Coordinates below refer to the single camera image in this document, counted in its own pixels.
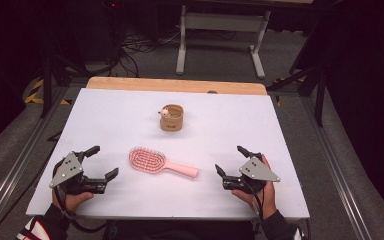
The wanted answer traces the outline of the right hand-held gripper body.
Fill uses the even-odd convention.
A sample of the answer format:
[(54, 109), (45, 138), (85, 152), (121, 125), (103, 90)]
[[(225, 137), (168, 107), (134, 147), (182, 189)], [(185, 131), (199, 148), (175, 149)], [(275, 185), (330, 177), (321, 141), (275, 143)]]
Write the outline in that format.
[(228, 176), (222, 179), (225, 190), (238, 189), (247, 194), (258, 193), (267, 181), (279, 182), (280, 178), (262, 161), (261, 153), (252, 153), (248, 161), (239, 168), (240, 177)]

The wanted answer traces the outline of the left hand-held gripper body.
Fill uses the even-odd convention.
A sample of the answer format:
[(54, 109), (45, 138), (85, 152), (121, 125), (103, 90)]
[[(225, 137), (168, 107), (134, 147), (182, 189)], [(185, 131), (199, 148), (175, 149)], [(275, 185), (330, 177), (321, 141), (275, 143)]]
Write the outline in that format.
[(86, 157), (81, 152), (69, 152), (60, 162), (58, 162), (53, 173), (50, 188), (61, 188), (65, 193), (78, 195), (83, 192), (93, 194), (104, 194), (107, 181), (105, 179), (91, 179), (84, 174), (82, 166)]

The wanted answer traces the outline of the pink hairbrush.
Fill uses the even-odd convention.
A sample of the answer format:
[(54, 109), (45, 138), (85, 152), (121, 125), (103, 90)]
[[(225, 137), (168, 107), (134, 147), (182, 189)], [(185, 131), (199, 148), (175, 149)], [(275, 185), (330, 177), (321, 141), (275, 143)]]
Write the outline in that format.
[(144, 147), (134, 147), (131, 149), (129, 161), (134, 169), (146, 173), (156, 174), (164, 169), (170, 169), (192, 178), (198, 175), (197, 168), (171, 162), (163, 153)]

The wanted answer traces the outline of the brown round holder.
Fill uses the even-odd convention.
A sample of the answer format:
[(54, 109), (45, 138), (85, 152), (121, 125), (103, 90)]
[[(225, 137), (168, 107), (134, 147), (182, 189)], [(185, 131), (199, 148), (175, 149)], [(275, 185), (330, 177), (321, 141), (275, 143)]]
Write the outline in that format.
[(164, 131), (180, 131), (183, 126), (184, 110), (180, 105), (169, 104), (160, 111), (160, 127)]

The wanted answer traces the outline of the person's right hand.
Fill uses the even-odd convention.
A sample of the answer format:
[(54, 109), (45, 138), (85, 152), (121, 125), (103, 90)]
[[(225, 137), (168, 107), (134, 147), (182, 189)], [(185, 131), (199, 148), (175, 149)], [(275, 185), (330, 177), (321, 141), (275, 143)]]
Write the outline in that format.
[(263, 190), (257, 193), (257, 197), (237, 189), (232, 190), (231, 193), (238, 199), (247, 203), (249, 207), (259, 215), (261, 220), (266, 220), (277, 212), (275, 188), (270, 181), (266, 183)]

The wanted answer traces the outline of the person's left hand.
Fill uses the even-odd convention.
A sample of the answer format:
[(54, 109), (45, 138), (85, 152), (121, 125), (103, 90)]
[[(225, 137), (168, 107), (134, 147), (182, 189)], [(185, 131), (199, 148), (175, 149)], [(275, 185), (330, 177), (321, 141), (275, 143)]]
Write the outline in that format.
[(56, 196), (56, 193), (52, 193), (52, 203), (58, 207), (59, 209), (62, 209), (63, 211), (68, 211), (70, 213), (75, 213), (79, 206), (92, 199), (94, 197), (93, 193), (90, 192), (83, 192), (79, 195), (66, 195), (64, 200), (64, 205), (61, 206), (61, 204), (58, 201), (58, 198)]

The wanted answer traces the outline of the white table mat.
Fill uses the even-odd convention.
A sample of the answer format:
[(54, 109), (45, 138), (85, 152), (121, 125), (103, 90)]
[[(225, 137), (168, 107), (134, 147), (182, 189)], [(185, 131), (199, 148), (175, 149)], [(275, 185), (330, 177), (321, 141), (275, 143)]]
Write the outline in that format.
[[(159, 111), (166, 105), (184, 110), (180, 131), (164, 131)], [(255, 213), (222, 187), (215, 164), (236, 176), (245, 163), (240, 145), (268, 159), (280, 181), (276, 205), (284, 217), (309, 215), (272, 100), (262, 95), (83, 89), (28, 205), (30, 215), (51, 202), (53, 166), (71, 151), (99, 146), (85, 159), (84, 173), (101, 178), (114, 168), (118, 176), (104, 194), (82, 204), (80, 216), (104, 219), (249, 220)], [(144, 147), (175, 163), (195, 167), (195, 178), (170, 169), (151, 174), (134, 169), (129, 152)]]

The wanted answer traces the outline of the yellow black floor tape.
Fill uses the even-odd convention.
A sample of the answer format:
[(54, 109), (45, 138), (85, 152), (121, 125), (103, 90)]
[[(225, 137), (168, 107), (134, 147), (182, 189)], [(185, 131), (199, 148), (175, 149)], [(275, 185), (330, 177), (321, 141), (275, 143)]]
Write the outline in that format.
[(38, 92), (40, 88), (43, 86), (43, 83), (44, 83), (43, 79), (39, 79), (34, 83), (29, 94), (24, 100), (26, 104), (28, 103), (43, 104), (44, 103), (44, 100), (38, 97)]

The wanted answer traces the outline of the black metal stand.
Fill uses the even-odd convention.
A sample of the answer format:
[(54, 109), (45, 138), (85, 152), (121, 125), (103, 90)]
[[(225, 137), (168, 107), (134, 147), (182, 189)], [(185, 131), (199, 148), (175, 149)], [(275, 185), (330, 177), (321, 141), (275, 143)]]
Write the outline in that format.
[(85, 67), (70, 61), (59, 55), (48, 55), (43, 58), (43, 96), (44, 103), (41, 117), (44, 118), (53, 106), (52, 84), (56, 82), (57, 87), (67, 87), (71, 82), (71, 76), (68, 68), (74, 70), (81, 77), (92, 77), (93, 74)]
[(272, 85), (267, 87), (268, 92), (273, 92), (281, 89), (282, 87), (291, 84), (299, 79), (303, 79), (303, 82), (298, 87), (298, 94), (300, 96), (308, 97), (314, 89), (317, 89), (316, 93), (316, 105), (314, 108), (314, 117), (316, 123), (319, 127), (323, 126), (322, 123), (322, 111), (324, 105), (324, 94), (326, 79), (323, 74), (324, 67), (322, 65), (313, 66), (300, 70), (297, 73), (292, 74), (291, 76), (275, 82)]

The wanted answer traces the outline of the wooden table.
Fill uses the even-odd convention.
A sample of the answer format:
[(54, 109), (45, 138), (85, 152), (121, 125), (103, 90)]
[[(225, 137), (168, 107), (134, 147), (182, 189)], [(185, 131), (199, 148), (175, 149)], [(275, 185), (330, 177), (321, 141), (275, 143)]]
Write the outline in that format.
[(239, 95), (266, 95), (267, 90), (260, 83), (237, 83), (202, 80), (149, 79), (127, 77), (92, 77), (88, 89), (165, 91), (191, 93), (217, 93)]

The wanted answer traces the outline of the aluminium rail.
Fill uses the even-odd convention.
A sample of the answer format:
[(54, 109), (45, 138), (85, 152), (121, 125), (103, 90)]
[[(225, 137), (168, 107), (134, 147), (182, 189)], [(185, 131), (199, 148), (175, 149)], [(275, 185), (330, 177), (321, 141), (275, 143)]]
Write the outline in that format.
[(68, 90), (68, 87), (55, 90), (50, 100), (51, 107), (44, 117), (41, 116), (42, 105), (27, 105), (0, 135), (0, 217)]
[(336, 190), (342, 202), (342, 205), (349, 218), (351, 226), (358, 240), (373, 240), (367, 225), (362, 217), (360, 209), (356, 203), (354, 195), (342, 173), (340, 166), (337, 162), (337, 158), (334, 154), (332, 145), (327, 138), (327, 135), (323, 127), (318, 125), (318, 122), (314, 116), (314, 109), (312, 101), (308, 97), (303, 97), (301, 102), (305, 108), (305, 112), (309, 117), (311, 125), (317, 135), (323, 152), (325, 154), (325, 160), (330, 172), (330, 175), (334, 181)]

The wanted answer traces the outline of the grey metal desk frame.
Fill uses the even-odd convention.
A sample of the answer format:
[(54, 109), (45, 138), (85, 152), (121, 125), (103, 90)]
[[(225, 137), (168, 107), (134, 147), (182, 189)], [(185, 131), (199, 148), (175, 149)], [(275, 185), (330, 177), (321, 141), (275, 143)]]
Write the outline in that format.
[(258, 78), (263, 79), (266, 74), (259, 56), (262, 40), (267, 30), (270, 11), (265, 11), (261, 16), (226, 15), (215, 13), (193, 13), (182, 6), (180, 16), (180, 45), (178, 50), (176, 73), (184, 73), (186, 61), (186, 30), (216, 30), (255, 32), (256, 41), (249, 46), (250, 55)]

